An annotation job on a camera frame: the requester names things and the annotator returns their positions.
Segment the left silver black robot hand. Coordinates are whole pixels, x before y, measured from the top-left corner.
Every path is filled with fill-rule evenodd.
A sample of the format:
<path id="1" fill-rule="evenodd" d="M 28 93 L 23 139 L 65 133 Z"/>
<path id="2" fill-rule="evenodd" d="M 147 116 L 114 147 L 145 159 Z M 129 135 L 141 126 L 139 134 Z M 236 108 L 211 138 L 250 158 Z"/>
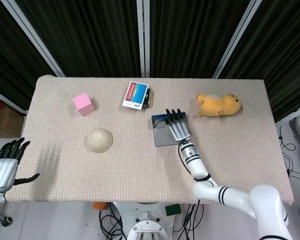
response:
<path id="1" fill-rule="evenodd" d="M 40 174 L 28 178 L 16 178 L 19 165 L 26 148 L 31 142 L 22 137 L 6 143 L 0 149 L 0 193 L 5 194 L 13 186 L 35 181 Z"/>

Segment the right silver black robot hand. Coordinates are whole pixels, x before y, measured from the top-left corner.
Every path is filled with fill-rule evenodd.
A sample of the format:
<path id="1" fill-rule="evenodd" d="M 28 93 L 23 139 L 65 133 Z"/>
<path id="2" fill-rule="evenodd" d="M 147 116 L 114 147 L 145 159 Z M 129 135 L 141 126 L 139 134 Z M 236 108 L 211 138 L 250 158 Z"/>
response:
<path id="1" fill-rule="evenodd" d="M 188 129 L 186 115 L 179 108 L 177 110 L 166 109 L 166 114 L 167 117 L 164 122 L 174 142 L 180 143 L 184 140 L 190 140 L 191 133 Z"/>

